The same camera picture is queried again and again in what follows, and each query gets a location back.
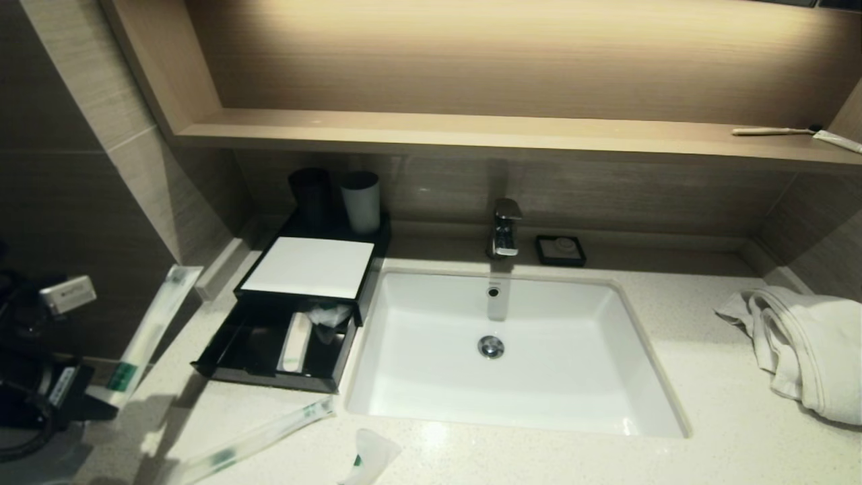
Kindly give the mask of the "long clear toothbrush packet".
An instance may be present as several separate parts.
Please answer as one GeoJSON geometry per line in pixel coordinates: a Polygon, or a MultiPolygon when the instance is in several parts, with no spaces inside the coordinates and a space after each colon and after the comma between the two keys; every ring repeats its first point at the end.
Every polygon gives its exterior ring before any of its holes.
{"type": "Polygon", "coordinates": [[[87,396],[119,410],[129,402],[164,332],[202,272],[201,266],[174,265],[170,268],[108,382],[104,386],[90,385],[86,389],[87,396]]]}
{"type": "Polygon", "coordinates": [[[277,420],[256,427],[237,438],[228,440],[210,451],[181,461],[157,481],[157,485],[196,485],[207,477],[224,472],[229,467],[271,447],[290,434],[335,414],[332,396],[318,399],[310,405],[280,416],[277,420]]]}

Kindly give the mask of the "black box drawer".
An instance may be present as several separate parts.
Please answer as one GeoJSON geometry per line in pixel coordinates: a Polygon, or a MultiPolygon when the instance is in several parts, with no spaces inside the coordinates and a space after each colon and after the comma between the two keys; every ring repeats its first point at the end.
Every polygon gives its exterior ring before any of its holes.
{"type": "Polygon", "coordinates": [[[221,381],[336,394],[357,334],[353,317],[336,327],[313,326],[299,368],[283,359],[296,305],[237,302],[191,365],[203,377],[221,381]]]}

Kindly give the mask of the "black amenity box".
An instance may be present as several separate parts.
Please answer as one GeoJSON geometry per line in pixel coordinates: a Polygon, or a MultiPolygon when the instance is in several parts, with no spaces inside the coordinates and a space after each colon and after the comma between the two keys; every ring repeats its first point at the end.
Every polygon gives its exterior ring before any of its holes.
{"type": "Polygon", "coordinates": [[[291,215],[240,283],[234,295],[256,304],[284,303],[296,311],[347,307],[363,326],[392,235],[388,213],[373,234],[356,234],[344,215],[315,230],[291,215]]]}

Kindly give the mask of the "white oblong amenity packet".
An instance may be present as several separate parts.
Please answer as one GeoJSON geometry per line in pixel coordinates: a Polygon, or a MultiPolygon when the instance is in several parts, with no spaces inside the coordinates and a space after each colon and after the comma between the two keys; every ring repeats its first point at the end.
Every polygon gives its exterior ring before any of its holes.
{"type": "Polygon", "coordinates": [[[283,373],[302,372],[313,327],[314,323],[308,319],[305,313],[298,311],[292,315],[286,338],[284,338],[281,356],[278,358],[277,371],[283,373]]]}

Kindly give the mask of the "crumpled clear plastic packet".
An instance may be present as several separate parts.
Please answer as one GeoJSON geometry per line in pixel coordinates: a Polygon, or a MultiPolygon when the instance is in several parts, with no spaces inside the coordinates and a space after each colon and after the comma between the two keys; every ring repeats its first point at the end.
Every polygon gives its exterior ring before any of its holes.
{"type": "Polygon", "coordinates": [[[348,321],[353,313],[350,306],[336,302],[318,302],[305,310],[318,341],[330,345],[335,340],[339,326],[348,321]]]}

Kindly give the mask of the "small clear green-print packet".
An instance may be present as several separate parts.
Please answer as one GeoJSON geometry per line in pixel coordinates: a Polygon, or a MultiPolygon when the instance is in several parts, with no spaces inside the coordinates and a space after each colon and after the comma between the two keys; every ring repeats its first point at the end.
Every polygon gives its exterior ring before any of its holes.
{"type": "Polygon", "coordinates": [[[360,428],[356,434],[353,467],[337,485],[375,485],[387,467],[401,454],[401,446],[373,430],[360,428]]]}

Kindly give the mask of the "black cup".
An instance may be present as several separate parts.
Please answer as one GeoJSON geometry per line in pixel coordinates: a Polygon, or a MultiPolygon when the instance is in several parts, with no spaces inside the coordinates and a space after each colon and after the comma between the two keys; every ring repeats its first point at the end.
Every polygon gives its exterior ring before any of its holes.
{"type": "Polygon", "coordinates": [[[296,215],[308,227],[323,229],[332,215],[331,181],[322,168],[301,168],[288,177],[296,202],[296,215]]]}

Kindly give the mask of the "white cup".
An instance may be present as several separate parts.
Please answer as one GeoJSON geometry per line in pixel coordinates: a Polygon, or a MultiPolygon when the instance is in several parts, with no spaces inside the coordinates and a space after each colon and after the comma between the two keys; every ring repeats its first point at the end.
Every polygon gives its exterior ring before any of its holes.
{"type": "Polygon", "coordinates": [[[373,172],[354,171],[341,176],[341,195],[351,229],[372,234],[380,228],[379,177],[373,172]]]}

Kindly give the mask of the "white rectangular sink basin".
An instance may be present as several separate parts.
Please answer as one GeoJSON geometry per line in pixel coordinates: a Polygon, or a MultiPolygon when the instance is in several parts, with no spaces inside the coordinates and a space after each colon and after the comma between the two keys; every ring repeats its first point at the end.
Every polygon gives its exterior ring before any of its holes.
{"type": "Polygon", "coordinates": [[[611,280],[387,272],[345,407],[354,414],[686,439],[689,426],[611,280]],[[499,359],[477,351],[484,335],[499,359]]]}

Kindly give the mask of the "black square soap dish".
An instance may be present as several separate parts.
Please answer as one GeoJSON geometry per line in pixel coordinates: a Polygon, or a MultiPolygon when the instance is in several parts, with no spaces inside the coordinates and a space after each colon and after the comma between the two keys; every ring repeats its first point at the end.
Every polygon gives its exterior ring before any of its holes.
{"type": "Polygon", "coordinates": [[[545,266],[554,266],[554,267],[584,267],[584,266],[586,265],[586,262],[587,262],[587,257],[586,257],[586,254],[585,254],[585,250],[584,250],[583,246],[581,245],[581,243],[579,242],[578,237],[573,237],[573,236],[552,236],[551,234],[537,234],[537,236],[535,237],[535,249],[536,249],[536,252],[537,252],[537,258],[538,258],[538,260],[539,260],[539,263],[540,263],[540,264],[542,264],[542,265],[545,265],[545,266]],[[555,237],[567,237],[567,238],[573,238],[573,239],[578,243],[578,247],[579,247],[579,249],[580,249],[580,251],[581,251],[582,258],[581,258],[580,260],[558,260],[558,259],[551,259],[551,258],[545,257],[545,255],[543,255],[543,252],[542,252],[541,241],[542,241],[543,239],[555,238],[555,237]]]}

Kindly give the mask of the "round soap bar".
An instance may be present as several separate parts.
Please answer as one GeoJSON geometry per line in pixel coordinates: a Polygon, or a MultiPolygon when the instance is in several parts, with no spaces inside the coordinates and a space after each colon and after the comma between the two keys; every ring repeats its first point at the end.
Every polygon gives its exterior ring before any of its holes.
{"type": "Polygon", "coordinates": [[[582,258],[578,243],[573,238],[555,237],[541,241],[545,257],[558,260],[580,260],[582,258]]]}

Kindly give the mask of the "white folded towel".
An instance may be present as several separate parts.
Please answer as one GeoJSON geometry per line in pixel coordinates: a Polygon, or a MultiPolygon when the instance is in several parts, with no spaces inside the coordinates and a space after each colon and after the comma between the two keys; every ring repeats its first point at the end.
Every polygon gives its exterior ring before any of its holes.
{"type": "Polygon", "coordinates": [[[862,426],[862,303],[764,286],[731,294],[715,314],[751,338],[773,393],[862,426]]]}

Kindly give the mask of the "beige toothbrush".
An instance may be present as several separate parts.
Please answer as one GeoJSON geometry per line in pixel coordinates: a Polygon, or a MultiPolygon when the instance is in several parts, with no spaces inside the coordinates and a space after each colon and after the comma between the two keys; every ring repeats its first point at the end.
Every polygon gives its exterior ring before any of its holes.
{"type": "Polygon", "coordinates": [[[796,128],[735,128],[733,136],[779,136],[779,135],[815,135],[822,130],[819,124],[813,124],[805,129],[796,128]]]}

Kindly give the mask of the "white toothpaste tube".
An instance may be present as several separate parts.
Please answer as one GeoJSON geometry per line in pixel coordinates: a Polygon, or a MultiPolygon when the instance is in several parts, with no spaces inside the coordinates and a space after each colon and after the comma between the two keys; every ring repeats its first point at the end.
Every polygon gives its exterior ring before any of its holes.
{"type": "Polygon", "coordinates": [[[816,140],[828,142],[856,154],[862,154],[862,142],[853,141],[841,135],[832,134],[828,130],[818,130],[813,134],[816,140]]]}

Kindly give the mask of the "wooden wall shelf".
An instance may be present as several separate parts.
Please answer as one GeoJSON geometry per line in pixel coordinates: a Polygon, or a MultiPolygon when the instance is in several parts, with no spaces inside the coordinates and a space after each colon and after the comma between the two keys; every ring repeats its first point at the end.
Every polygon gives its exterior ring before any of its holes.
{"type": "Polygon", "coordinates": [[[394,156],[619,162],[862,175],[862,156],[727,124],[222,108],[172,127],[185,146],[394,156]]]}

